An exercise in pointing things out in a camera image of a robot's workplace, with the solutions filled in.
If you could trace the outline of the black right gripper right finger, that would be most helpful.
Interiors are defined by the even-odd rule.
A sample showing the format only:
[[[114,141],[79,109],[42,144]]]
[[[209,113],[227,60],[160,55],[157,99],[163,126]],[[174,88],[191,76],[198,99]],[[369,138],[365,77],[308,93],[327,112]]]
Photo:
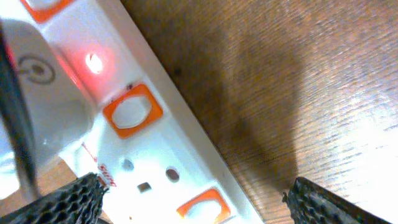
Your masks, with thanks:
[[[389,224],[304,177],[297,177],[282,201],[295,224]]]

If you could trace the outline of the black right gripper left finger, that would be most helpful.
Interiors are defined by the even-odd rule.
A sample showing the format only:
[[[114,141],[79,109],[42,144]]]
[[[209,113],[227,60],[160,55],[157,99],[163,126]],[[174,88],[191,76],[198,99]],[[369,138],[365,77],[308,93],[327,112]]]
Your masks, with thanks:
[[[89,173],[1,217],[3,224],[95,224],[108,187]]]

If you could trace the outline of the white power strip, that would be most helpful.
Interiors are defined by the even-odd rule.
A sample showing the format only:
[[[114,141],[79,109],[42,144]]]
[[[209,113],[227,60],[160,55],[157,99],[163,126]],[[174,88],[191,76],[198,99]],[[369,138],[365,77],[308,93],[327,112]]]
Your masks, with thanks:
[[[120,1],[2,1],[3,19],[36,27],[95,110],[34,201],[94,173],[113,223],[262,222]]]

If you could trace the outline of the white USB charger adapter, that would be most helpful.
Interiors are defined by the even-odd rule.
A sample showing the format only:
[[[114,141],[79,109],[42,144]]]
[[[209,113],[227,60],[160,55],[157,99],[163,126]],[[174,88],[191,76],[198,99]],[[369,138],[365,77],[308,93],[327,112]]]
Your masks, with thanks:
[[[93,102],[32,24],[1,20],[1,198],[39,198],[37,176],[92,128]]]

